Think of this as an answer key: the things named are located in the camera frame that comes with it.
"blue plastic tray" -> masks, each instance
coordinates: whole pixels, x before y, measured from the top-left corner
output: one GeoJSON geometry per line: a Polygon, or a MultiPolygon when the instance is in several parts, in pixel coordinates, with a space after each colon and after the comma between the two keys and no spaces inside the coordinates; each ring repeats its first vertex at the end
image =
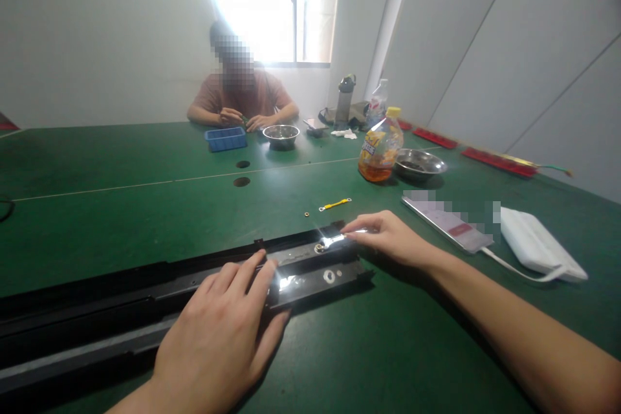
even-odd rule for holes
{"type": "Polygon", "coordinates": [[[246,131],[241,127],[205,131],[205,141],[212,152],[246,147],[246,131]]]}

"hand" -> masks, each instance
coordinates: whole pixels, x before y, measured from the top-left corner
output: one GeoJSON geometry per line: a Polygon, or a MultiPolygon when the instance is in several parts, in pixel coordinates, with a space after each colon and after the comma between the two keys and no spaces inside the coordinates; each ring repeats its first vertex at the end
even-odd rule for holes
{"type": "Polygon", "coordinates": [[[220,126],[237,126],[243,125],[242,115],[235,109],[223,108],[220,112],[220,126]]]}
{"type": "Polygon", "coordinates": [[[268,126],[272,126],[274,124],[276,124],[276,121],[274,120],[274,116],[263,116],[263,115],[257,115],[257,116],[253,116],[251,119],[248,120],[248,123],[246,123],[246,128],[247,131],[249,133],[251,133],[252,131],[257,131],[257,130],[261,130],[264,128],[267,128],[268,126]]]}
{"type": "Polygon", "coordinates": [[[442,255],[441,250],[418,236],[389,210],[359,215],[353,222],[345,225],[341,232],[361,245],[385,253],[402,265],[424,268],[442,255]],[[377,233],[355,232],[361,228],[372,228],[377,233]]]}
{"type": "Polygon", "coordinates": [[[208,276],[166,334],[155,359],[152,405],[162,412],[227,412],[254,385],[278,344],[288,312],[257,341],[259,319],[276,262],[265,263],[246,294],[260,250],[243,265],[208,276]]]}

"metal bowl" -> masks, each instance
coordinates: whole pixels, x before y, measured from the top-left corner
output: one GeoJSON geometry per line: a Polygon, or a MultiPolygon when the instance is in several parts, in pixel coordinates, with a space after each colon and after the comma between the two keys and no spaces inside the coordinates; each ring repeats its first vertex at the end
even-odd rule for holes
{"type": "Polygon", "coordinates": [[[263,130],[263,136],[270,141],[270,147],[276,150],[293,149],[299,133],[300,130],[291,125],[268,126],[263,130]]]}
{"type": "Polygon", "coordinates": [[[414,149],[400,149],[395,162],[397,173],[412,181],[426,181],[444,173],[446,168],[446,164],[435,155],[414,149]]]}

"thermos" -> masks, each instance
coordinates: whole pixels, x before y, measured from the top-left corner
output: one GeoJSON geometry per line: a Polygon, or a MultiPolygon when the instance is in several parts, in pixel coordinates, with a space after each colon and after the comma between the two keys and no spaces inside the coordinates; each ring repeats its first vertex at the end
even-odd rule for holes
{"type": "Polygon", "coordinates": [[[349,108],[355,85],[355,74],[348,74],[338,85],[338,104],[336,104],[336,116],[334,118],[335,131],[343,131],[349,128],[349,108]]]}

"white cable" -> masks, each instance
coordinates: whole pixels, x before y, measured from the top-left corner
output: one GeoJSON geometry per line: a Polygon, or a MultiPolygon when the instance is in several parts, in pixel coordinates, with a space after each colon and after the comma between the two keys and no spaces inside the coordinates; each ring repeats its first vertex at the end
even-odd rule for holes
{"type": "Polygon", "coordinates": [[[559,265],[558,267],[552,269],[550,271],[550,273],[548,273],[546,276],[543,276],[541,278],[533,278],[533,277],[529,277],[528,275],[524,275],[519,270],[516,270],[514,267],[510,266],[507,262],[503,261],[500,257],[495,255],[489,249],[483,248],[481,250],[484,253],[486,253],[488,256],[490,256],[492,259],[494,259],[496,262],[498,262],[500,265],[502,265],[503,267],[505,267],[505,268],[507,268],[509,270],[512,270],[513,272],[517,273],[520,276],[523,276],[524,278],[527,278],[527,279],[532,280],[532,281],[539,281],[540,283],[544,283],[546,281],[552,281],[553,279],[556,279],[556,278],[560,277],[562,274],[564,274],[567,271],[567,265],[563,264],[563,265],[559,265]]]}

